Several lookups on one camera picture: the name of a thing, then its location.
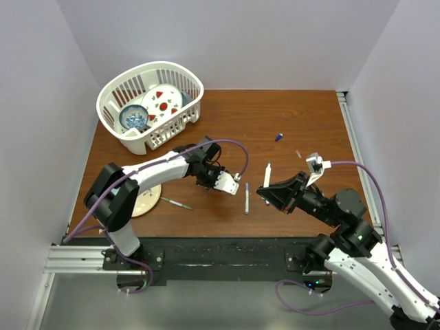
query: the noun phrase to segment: marker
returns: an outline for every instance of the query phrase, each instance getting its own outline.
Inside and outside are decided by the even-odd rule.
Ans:
[[[245,190],[245,215],[249,214],[249,184],[246,182],[246,190]]]
[[[168,198],[165,198],[162,196],[160,197],[160,199],[163,199],[164,201],[169,201],[170,203],[177,205],[177,206],[180,206],[181,208],[185,208],[187,210],[193,210],[193,208],[190,208],[189,206],[187,206],[185,204],[179,203],[178,201],[172,201],[171,199],[168,199]]]
[[[269,162],[269,163],[267,163],[266,171],[265,171],[265,173],[264,173],[263,188],[266,188],[266,187],[269,186],[269,182],[270,182],[270,172],[271,172],[271,171],[272,171],[272,168],[270,167],[270,162]],[[269,201],[266,201],[266,200],[264,200],[264,201],[266,202],[266,205],[270,205]]]

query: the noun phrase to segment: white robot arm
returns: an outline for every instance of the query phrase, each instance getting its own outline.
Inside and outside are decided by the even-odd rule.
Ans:
[[[232,176],[223,166],[214,164],[213,158],[220,154],[221,148],[209,141],[209,137],[205,137],[201,141],[201,144],[206,144],[203,147],[179,147],[142,164],[120,168],[111,163],[103,168],[85,197],[85,204],[89,209],[113,182],[134,172],[130,178],[115,187],[93,212],[123,255],[137,260],[142,258],[136,255],[136,252],[141,253],[142,248],[130,219],[136,198],[149,188],[192,175],[197,178],[196,184],[231,195],[237,193],[240,175]]]
[[[362,219],[366,208],[359,195],[344,189],[326,198],[314,183],[331,162],[317,153],[306,161],[310,175],[299,172],[287,181],[260,187],[257,193],[286,214],[298,207],[337,228],[330,236],[318,235],[306,248],[308,267],[324,266],[345,277],[376,302],[395,329],[426,330],[431,322],[435,324],[431,329],[438,329],[439,299],[388,253],[382,237]]]

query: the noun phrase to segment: blue bowl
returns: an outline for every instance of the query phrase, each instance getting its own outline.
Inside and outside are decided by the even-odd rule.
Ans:
[[[125,129],[138,129],[145,128],[146,123],[149,121],[149,112],[138,104],[129,105],[120,112],[119,122]]]

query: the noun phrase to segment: plastic dish rack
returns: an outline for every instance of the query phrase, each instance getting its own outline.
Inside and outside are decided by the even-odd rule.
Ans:
[[[172,84],[186,91],[192,102],[167,120],[151,128],[126,130],[119,113],[128,105],[138,104],[144,94],[158,84]],[[185,129],[187,122],[200,117],[200,100],[204,94],[201,81],[189,70],[172,62],[150,62],[125,71],[99,93],[96,111],[104,127],[136,155],[145,155],[146,146],[154,150]]]

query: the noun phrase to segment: wooden tabletop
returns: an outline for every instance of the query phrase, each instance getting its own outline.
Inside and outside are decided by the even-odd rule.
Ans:
[[[275,142],[279,133],[284,136]],[[194,210],[159,200],[150,212],[131,220],[139,237],[315,236],[332,231],[302,210],[286,215],[266,206],[255,190],[263,184],[269,161],[272,163],[271,182],[279,182],[293,177],[298,171],[308,172],[305,157],[313,152],[319,152],[325,160],[353,160],[336,93],[259,90],[205,91],[200,119],[187,124],[183,132],[143,156],[130,153],[101,123],[98,124],[70,228],[85,215],[84,196],[105,164],[139,164],[176,146],[198,143],[205,135],[212,139],[237,140],[247,147],[250,163],[238,193],[231,196],[205,190],[195,185],[194,177],[166,182],[162,185],[162,196]],[[221,147],[221,165],[231,173],[239,172],[245,161],[243,151],[232,144]],[[245,182],[249,182],[251,192],[249,215],[244,213]],[[365,203],[358,170],[354,166],[326,170],[317,184],[328,197],[340,189],[354,188]],[[95,219],[87,222],[87,226],[95,224]],[[94,230],[86,235],[97,236],[98,233]]]

